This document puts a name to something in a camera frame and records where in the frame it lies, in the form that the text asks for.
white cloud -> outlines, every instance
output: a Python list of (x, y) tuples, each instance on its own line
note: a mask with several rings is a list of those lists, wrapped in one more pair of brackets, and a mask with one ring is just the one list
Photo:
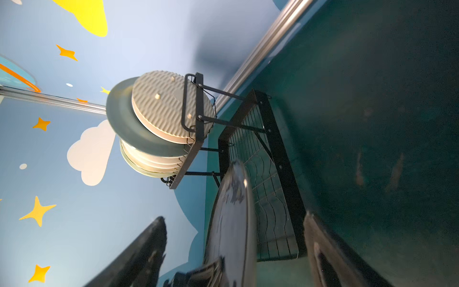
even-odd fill
[(81, 179), (89, 186), (97, 185), (105, 174), (108, 157), (115, 141), (115, 132), (108, 120), (81, 134), (67, 152), (68, 163), (81, 171)]

gray plate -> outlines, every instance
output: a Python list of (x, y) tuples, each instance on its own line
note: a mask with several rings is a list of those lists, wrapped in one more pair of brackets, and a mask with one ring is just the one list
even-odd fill
[(138, 120), (132, 109), (132, 86), (138, 77), (117, 84), (107, 97), (107, 118), (115, 133), (125, 142), (158, 157), (174, 158), (187, 154), (187, 145), (176, 144), (154, 135)]
[(220, 286), (255, 287), (257, 263), (256, 217), (250, 179), (237, 160), (226, 172), (212, 210), (204, 264), (224, 258)]

metal rail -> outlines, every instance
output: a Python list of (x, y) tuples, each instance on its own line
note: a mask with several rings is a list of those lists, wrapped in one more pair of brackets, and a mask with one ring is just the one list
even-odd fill
[(99, 113), (104, 115), (106, 114), (105, 106), (60, 98), (28, 90), (5, 87), (2, 85), (0, 85), (0, 96), (23, 101), (31, 101), (35, 103), (48, 104), (56, 107), (66, 107), (85, 112)]

silver rod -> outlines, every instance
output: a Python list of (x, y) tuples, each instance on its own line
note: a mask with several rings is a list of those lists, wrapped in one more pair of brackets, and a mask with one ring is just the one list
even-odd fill
[(23, 101), (31, 101), (40, 104), (47, 104), (56, 107), (66, 107), (85, 112), (99, 113), (104, 115), (106, 114), (105, 106), (60, 98), (27, 90), (5, 87), (2, 85), (0, 85), (0, 96)]
[[(234, 94), (242, 86), (245, 80), (258, 67), (261, 61), (276, 46), (285, 33), (292, 27), (298, 18), (303, 14), (306, 8), (313, 0), (290, 0), (284, 9), (280, 12), (276, 21), (269, 28), (263, 39), (253, 49), (249, 57), (243, 62), (239, 70), (233, 76), (231, 81), (226, 85), (224, 91)], [(215, 104), (219, 112), (230, 98), (219, 95)]]

plate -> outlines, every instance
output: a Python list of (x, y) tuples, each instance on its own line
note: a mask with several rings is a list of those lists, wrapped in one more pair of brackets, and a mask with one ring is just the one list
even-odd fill
[(181, 157), (188, 146), (169, 142), (151, 133), (132, 109), (132, 87), (138, 77), (118, 83), (107, 97), (107, 118), (115, 133), (141, 152), (157, 157)]
[(175, 173), (173, 172), (170, 172), (170, 173), (159, 173), (159, 172), (151, 172), (151, 171), (148, 171), (148, 170), (144, 170), (138, 166), (136, 166), (130, 159), (129, 157), (126, 155), (126, 153), (124, 152), (123, 150), (123, 145), (122, 145), (122, 142), (119, 141), (119, 147), (120, 147), (120, 150), (121, 150), (121, 154), (124, 158), (124, 160), (128, 163), (128, 165), (130, 167), (132, 167), (135, 171), (137, 171), (138, 173), (140, 174), (143, 174), (143, 175), (146, 175), (146, 176), (149, 176), (149, 177), (155, 177), (155, 178), (162, 178), (162, 177), (168, 177), (168, 176), (172, 176), (174, 175)]
[[(181, 125), (183, 88), (185, 77), (173, 72), (152, 71), (140, 76), (132, 89), (132, 101), (139, 121), (152, 133), (166, 140), (186, 143), (195, 134)], [(196, 85), (188, 81), (185, 124), (191, 127), (196, 122)], [(215, 117), (207, 96), (204, 97), (204, 115)], [(212, 124), (204, 125), (207, 135)]]
[(130, 154), (132, 154), (136, 159), (145, 162), (146, 164), (150, 163), (156, 163), (161, 166), (163, 165), (177, 165), (183, 163), (185, 160), (185, 157), (179, 157), (179, 158), (162, 158), (162, 157), (156, 157), (152, 156), (151, 154), (146, 154), (144, 152), (141, 152), (137, 150), (135, 147), (130, 146), (127, 142), (123, 141), (123, 147), (125, 150), (128, 150)]
[(157, 163), (154, 165), (151, 165), (148, 162), (147, 163), (142, 162), (141, 160), (133, 156), (132, 153), (130, 153), (128, 149), (126, 149), (122, 141), (121, 141), (121, 146), (123, 147), (124, 153), (131, 160), (131, 162), (146, 171), (165, 173), (165, 172), (178, 171), (178, 169), (180, 168), (180, 166), (178, 165), (162, 165), (162, 164), (157, 164)]
[(134, 113), (137, 116), (137, 118), (139, 119), (139, 121), (142, 123), (142, 125), (144, 125), (144, 127), (146, 127), (150, 132), (154, 133), (155, 135), (159, 136), (160, 138), (162, 138), (164, 140), (167, 140), (167, 141), (170, 141), (170, 142), (182, 144), (182, 145), (193, 143), (193, 140), (191, 140), (188, 137), (185, 137), (185, 138), (184, 137), (176, 137), (176, 136), (167, 134), (167, 133), (163, 132), (162, 130), (156, 128), (154, 125), (152, 125), (150, 122), (148, 122), (148, 120), (140, 113), (139, 108), (135, 104), (134, 99), (132, 99), (132, 108), (134, 109)]
[(237, 160), (228, 168), (212, 209), (204, 264), (224, 258), (221, 286), (255, 287), (257, 226), (250, 179)]

